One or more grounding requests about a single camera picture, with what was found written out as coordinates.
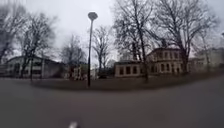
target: lawn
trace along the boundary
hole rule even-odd
[[[122,78],[92,80],[91,87],[87,88],[87,81],[69,80],[35,80],[32,85],[39,88],[70,90],[70,91],[132,91],[160,89],[186,85],[222,75],[223,72],[198,73],[187,76],[160,76],[149,78],[148,83],[143,78]]]

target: building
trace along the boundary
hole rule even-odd
[[[0,77],[4,77],[6,73],[6,66],[0,65]]]
[[[207,64],[207,57],[209,59],[209,66],[216,68],[224,65],[224,48],[210,48],[208,50],[202,50],[195,54],[196,58],[204,60],[204,64]]]
[[[189,59],[189,72],[197,73],[206,71],[207,64],[204,63],[203,58],[190,58]]]
[[[65,68],[65,79],[74,79],[74,80],[84,80],[86,79],[88,71],[88,65],[85,62],[80,62],[80,64],[74,64],[72,68],[69,65]]]
[[[18,56],[6,62],[7,76],[20,77],[23,65],[23,56]],[[34,78],[56,78],[62,77],[64,64],[55,62],[50,59],[34,57],[32,74]],[[29,77],[31,74],[31,62],[29,62],[24,70],[23,76]]]
[[[141,77],[142,75],[142,63],[140,61],[115,63],[115,77]]]
[[[181,51],[175,48],[157,48],[148,56],[150,75],[181,74],[183,72]]]

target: street lamp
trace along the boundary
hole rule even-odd
[[[89,19],[91,20],[91,27],[90,27],[90,39],[89,39],[89,58],[88,58],[88,87],[91,85],[91,78],[90,78],[90,70],[91,70],[91,43],[92,43],[92,32],[93,32],[93,21],[97,19],[97,14],[95,12],[90,12],[88,14]]]

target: road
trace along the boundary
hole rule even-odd
[[[224,76],[172,89],[72,92],[0,80],[1,128],[222,128]]]

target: pole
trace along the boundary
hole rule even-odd
[[[93,31],[93,20],[91,20],[91,27],[90,27],[90,39],[89,39],[89,58],[88,58],[88,87],[91,86],[91,43],[92,43],[92,31]]]

